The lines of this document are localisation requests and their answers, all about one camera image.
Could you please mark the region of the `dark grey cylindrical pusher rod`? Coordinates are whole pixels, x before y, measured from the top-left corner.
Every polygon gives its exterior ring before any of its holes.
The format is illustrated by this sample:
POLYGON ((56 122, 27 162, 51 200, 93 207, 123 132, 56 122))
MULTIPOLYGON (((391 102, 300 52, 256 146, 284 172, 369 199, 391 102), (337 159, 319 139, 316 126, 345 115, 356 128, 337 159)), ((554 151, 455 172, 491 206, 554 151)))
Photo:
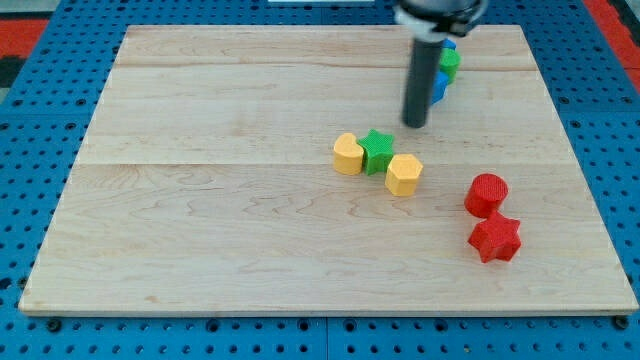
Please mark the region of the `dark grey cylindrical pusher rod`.
POLYGON ((402 108, 403 123, 410 128, 427 123, 442 49, 443 41, 413 40, 402 108))

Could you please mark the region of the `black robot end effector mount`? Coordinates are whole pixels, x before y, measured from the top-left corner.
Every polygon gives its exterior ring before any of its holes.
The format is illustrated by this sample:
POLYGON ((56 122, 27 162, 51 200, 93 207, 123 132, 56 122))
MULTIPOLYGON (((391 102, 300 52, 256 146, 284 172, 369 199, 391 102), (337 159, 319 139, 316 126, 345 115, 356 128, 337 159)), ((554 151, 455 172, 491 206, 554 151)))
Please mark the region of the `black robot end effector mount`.
POLYGON ((420 41, 465 37, 481 21, 488 0, 398 0, 395 21, 420 41))

